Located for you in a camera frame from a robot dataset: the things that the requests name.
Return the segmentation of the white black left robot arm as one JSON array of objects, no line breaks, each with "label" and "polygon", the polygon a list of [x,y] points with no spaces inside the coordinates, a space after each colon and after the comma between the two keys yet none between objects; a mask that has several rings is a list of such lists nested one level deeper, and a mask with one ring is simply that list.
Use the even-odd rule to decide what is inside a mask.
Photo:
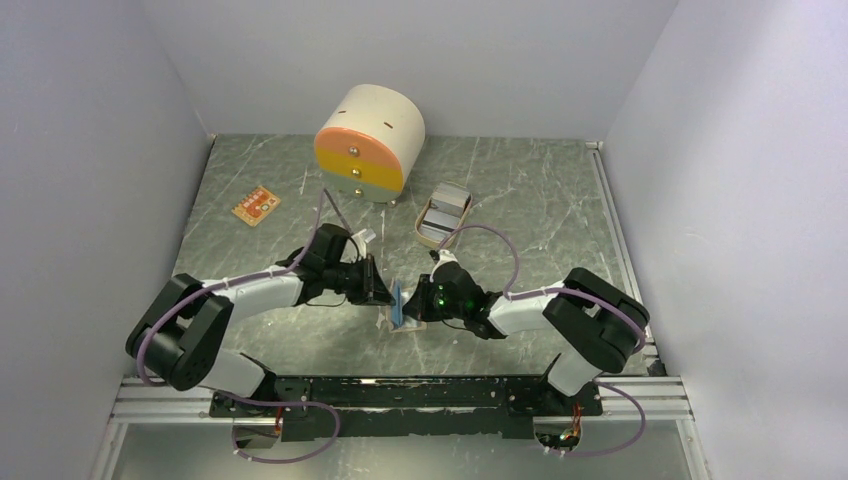
[{"label": "white black left robot arm", "polygon": [[196,386],[236,394],[249,414],[273,409],[277,388],[254,359],[222,342],[231,323],[267,311],[305,305],[326,292],[355,306],[394,306],[368,244],[376,234],[355,234],[324,223],[307,245],[263,270],[243,276],[201,281],[189,274],[172,277],[129,334],[126,352],[138,372],[158,375],[177,391]]}]

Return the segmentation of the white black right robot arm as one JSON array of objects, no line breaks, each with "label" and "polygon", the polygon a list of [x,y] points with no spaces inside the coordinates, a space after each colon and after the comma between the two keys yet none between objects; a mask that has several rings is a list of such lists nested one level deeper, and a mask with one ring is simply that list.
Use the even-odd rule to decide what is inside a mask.
[{"label": "white black right robot arm", "polygon": [[456,261],[424,274],[402,313],[421,322],[457,319],[481,339],[524,331],[558,333],[565,350],[549,365],[539,398],[550,413],[573,406],[583,386],[602,373],[620,373],[645,345],[648,310],[593,272],[577,267],[537,290],[485,291]]}]

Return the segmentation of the beige leather card holder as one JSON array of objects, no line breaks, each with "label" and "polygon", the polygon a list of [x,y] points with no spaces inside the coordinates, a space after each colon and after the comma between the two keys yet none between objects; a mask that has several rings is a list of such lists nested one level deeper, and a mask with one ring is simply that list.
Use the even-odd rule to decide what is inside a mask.
[{"label": "beige leather card holder", "polygon": [[393,279],[390,287],[395,303],[378,310],[376,327],[390,333],[408,333],[426,329],[426,324],[403,313],[402,309],[411,299],[413,291],[404,287],[398,279]]}]

